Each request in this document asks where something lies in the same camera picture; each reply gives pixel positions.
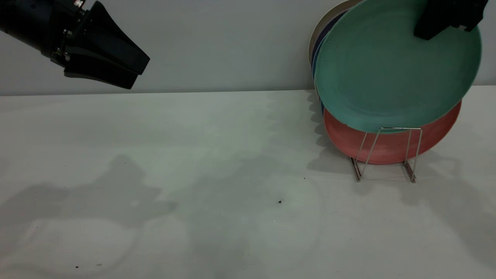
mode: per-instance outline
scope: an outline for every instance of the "teal plate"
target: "teal plate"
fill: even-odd
[[[427,0],[365,0],[331,29],[316,58],[315,86],[340,122],[368,133],[420,127],[467,93],[481,61],[481,36],[448,27],[413,35]]]

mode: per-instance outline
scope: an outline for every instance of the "gray wall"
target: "gray wall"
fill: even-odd
[[[307,48],[319,19],[341,0],[101,0],[150,57],[133,91],[312,87]],[[477,84],[496,84],[496,4],[480,24]],[[94,0],[85,7],[90,8]],[[0,94],[120,92],[63,77],[63,68],[0,33]]]

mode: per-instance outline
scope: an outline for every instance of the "plate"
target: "plate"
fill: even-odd
[[[312,59],[310,60],[310,65],[311,65],[311,74],[312,77],[315,76],[315,62],[317,61],[315,58],[318,56],[318,53],[320,51],[320,47],[322,46],[322,42],[324,40],[325,35],[332,29],[332,27],[338,22],[338,20],[344,16],[346,11],[342,12],[341,14],[337,15],[335,18],[333,18],[324,28],[322,33],[317,37],[317,40],[315,41],[315,45],[317,45],[316,48],[313,48],[313,53],[312,53]]]
[[[413,35],[427,0],[365,0],[327,33],[315,86],[327,110],[351,128],[420,127],[467,93],[481,60],[479,30]]]
[[[419,154],[422,154],[438,144],[451,130],[458,118],[462,103],[459,102],[446,115],[431,124],[422,126],[423,135]],[[327,110],[324,111],[324,125],[327,134],[336,147],[344,154],[356,158],[364,132],[357,131],[339,122]],[[408,158],[414,158],[417,152],[420,131],[412,131]],[[370,153],[376,134],[368,134],[358,161],[365,162]],[[405,160],[409,132],[381,134],[373,149],[369,163],[394,164]]]
[[[313,58],[315,56],[316,47],[320,44],[322,39],[325,37],[327,32],[330,30],[328,28],[329,23],[335,19],[337,16],[341,15],[344,11],[349,10],[351,7],[355,6],[362,0],[348,0],[344,1],[336,7],[332,8],[325,16],[318,22],[317,26],[313,29],[313,33],[310,38],[309,43],[309,62],[312,66]]]

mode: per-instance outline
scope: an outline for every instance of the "dish rack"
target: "dish rack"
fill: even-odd
[[[375,147],[375,143],[377,142],[377,139],[379,138],[380,133],[384,132],[384,131],[391,131],[391,130],[410,131],[410,134],[408,136],[408,144],[406,146],[405,160],[401,164],[403,165],[403,167],[405,167],[406,172],[407,172],[408,176],[410,177],[410,182],[412,182],[412,183],[417,182],[416,177],[415,177],[415,169],[417,167],[417,158],[419,156],[420,144],[422,142],[422,133],[423,133],[422,128],[418,128],[418,127],[416,127],[416,128],[407,128],[407,127],[382,127],[382,128],[380,128],[380,130],[377,132],[377,134],[375,136],[371,150],[369,152],[367,160],[365,161],[364,167],[360,170],[360,166],[358,165],[358,158],[360,157],[360,153],[362,152],[362,148],[364,147],[365,139],[367,138],[367,135],[369,134],[369,133],[365,133],[364,139],[362,140],[362,144],[360,145],[360,149],[358,150],[357,157],[356,158],[348,157],[350,159],[350,162],[351,162],[351,165],[353,168],[353,172],[355,173],[355,178],[357,179],[357,182],[360,182],[364,176],[365,169],[366,169],[367,165],[369,164],[371,154],[373,152],[373,149]],[[419,135],[419,142],[417,144],[417,153],[415,154],[415,159],[414,159],[413,168],[412,168],[410,166],[409,161],[408,161],[408,153],[410,151],[410,140],[412,138],[412,131],[413,130],[420,131],[420,135]]]

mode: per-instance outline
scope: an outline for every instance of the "robotic arm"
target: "robotic arm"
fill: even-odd
[[[150,58],[115,24],[100,2],[0,0],[0,30],[65,68],[64,75],[131,89]]]

